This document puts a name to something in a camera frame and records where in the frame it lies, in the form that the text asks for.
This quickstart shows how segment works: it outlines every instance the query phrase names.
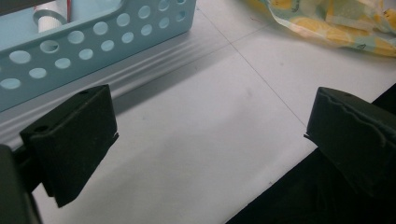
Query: black plastic part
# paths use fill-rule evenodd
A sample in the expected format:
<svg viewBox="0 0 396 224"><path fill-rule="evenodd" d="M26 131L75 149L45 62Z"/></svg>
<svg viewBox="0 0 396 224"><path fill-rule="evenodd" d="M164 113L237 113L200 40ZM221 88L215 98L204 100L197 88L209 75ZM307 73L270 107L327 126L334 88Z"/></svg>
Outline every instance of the black plastic part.
<svg viewBox="0 0 396 224"><path fill-rule="evenodd" d="M118 138L109 87L74 95L24 129L21 138L26 158L41 169L36 179L41 178L48 195L59 207L72 202ZM36 167L32 163L27 167Z"/></svg>
<svg viewBox="0 0 396 224"><path fill-rule="evenodd" d="M11 149L0 145L0 223L41 223L35 201L21 182Z"/></svg>
<svg viewBox="0 0 396 224"><path fill-rule="evenodd" d="M396 199L396 117L349 93L319 88L307 137L356 190Z"/></svg>

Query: white table surface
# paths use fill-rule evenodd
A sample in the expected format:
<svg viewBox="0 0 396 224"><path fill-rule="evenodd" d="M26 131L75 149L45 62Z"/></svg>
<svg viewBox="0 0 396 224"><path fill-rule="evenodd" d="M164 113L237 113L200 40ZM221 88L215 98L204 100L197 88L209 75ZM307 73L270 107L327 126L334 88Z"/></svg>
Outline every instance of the white table surface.
<svg viewBox="0 0 396 224"><path fill-rule="evenodd" d="M69 205L37 188L40 213L225 223L316 148L303 134L318 87L371 102L395 82L395 59L308 43L244 0L198 0L188 33L57 90L110 83L120 138Z"/></svg>

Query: basket hole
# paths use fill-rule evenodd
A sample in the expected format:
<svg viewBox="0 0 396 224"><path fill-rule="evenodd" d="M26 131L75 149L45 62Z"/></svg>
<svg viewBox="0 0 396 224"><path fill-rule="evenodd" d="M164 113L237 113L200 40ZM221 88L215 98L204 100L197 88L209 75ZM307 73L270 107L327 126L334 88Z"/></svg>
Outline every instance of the basket hole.
<svg viewBox="0 0 396 224"><path fill-rule="evenodd" d="M46 40L40 44L40 48L45 53L54 53L59 49L59 44L53 40Z"/></svg>
<svg viewBox="0 0 396 224"><path fill-rule="evenodd" d="M29 76L32 78L43 78L47 75L47 71L44 68L34 68L29 71Z"/></svg>
<svg viewBox="0 0 396 224"><path fill-rule="evenodd" d="M167 17L162 18L162 19L160 20L159 25L160 25L160 28L161 28L161 29L164 29L164 28L168 27L168 25L169 25L169 18L167 18Z"/></svg>
<svg viewBox="0 0 396 224"><path fill-rule="evenodd" d="M82 60L89 60L93 56L93 51L91 49L84 49L79 52L78 57Z"/></svg>
<svg viewBox="0 0 396 224"><path fill-rule="evenodd" d="M122 36L121 40L125 44L131 43L134 40L134 34L132 32L128 32Z"/></svg>
<svg viewBox="0 0 396 224"><path fill-rule="evenodd" d="M0 86L6 90L15 90L21 85L21 82L16 78L6 78L0 82Z"/></svg>
<svg viewBox="0 0 396 224"><path fill-rule="evenodd" d="M93 26L93 31L97 35L104 35L108 31L108 25L104 21L99 21Z"/></svg>
<svg viewBox="0 0 396 224"><path fill-rule="evenodd" d="M152 26L150 24L147 24L145 26L142 27L142 35L150 35L152 32Z"/></svg>
<svg viewBox="0 0 396 224"><path fill-rule="evenodd" d="M114 49L114 42L112 40L107 40L102 43L101 49L103 51L111 51Z"/></svg>
<svg viewBox="0 0 396 224"><path fill-rule="evenodd" d="M29 63L32 56L26 51L17 50L9 54L9 59L14 63Z"/></svg>
<svg viewBox="0 0 396 224"><path fill-rule="evenodd" d="M82 41L84 41L84 38L84 33L81 31L73 31L67 36L67 39L72 44L80 44Z"/></svg>
<svg viewBox="0 0 396 224"><path fill-rule="evenodd" d="M122 13L117 17L117 25L118 26L126 26L131 21L131 18L128 14Z"/></svg>
<svg viewBox="0 0 396 224"><path fill-rule="evenodd" d="M140 19L145 19L149 17L150 13L151 13L151 9L148 6L143 6L139 9L138 15Z"/></svg>
<svg viewBox="0 0 396 224"><path fill-rule="evenodd" d="M158 5L158 9L160 11L165 11L169 8L169 0L161 0L160 4Z"/></svg>
<svg viewBox="0 0 396 224"><path fill-rule="evenodd" d="M38 126L35 128L35 133L43 133L48 129L49 129L49 126L47 126L47 125Z"/></svg>
<svg viewBox="0 0 396 224"><path fill-rule="evenodd" d="M185 11L181 11L177 14L176 16L176 21L183 21L184 18L186 18L186 12Z"/></svg>
<svg viewBox="0 0 396 224"><path fill-rule="evenodd" d="M67 58L58 59L58 60L55 62L55 66L56 66L57 68L59 68L59 69L68 68L68 67L70 67L71 64L72 64L72 63L71 63L70 60L67 59Z"/></svg>

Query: plastic basket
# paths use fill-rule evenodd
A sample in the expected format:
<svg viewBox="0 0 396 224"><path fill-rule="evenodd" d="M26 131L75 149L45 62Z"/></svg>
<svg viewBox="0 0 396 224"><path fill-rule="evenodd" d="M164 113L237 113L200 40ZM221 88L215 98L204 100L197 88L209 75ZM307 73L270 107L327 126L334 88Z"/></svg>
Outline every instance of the plastic basket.
<svg viewBox="0 0 396 224"><path fill-rule="evenodd" d="M196 0L123 0L0 51L0 111L190 30Z"/></svg>

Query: yellow patterned fabric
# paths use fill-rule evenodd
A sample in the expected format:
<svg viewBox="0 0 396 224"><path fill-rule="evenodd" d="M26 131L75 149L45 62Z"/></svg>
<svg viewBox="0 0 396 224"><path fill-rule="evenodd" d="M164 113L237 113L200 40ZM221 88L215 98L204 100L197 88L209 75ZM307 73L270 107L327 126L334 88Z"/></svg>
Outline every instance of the yellow patterned fabric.
<svg viewBox="0 0 396 224"><path fill-rule="evenodd" d="M278 23L305 38L396 57L396 10L384 10L383 0L259 1Z"/></svg>

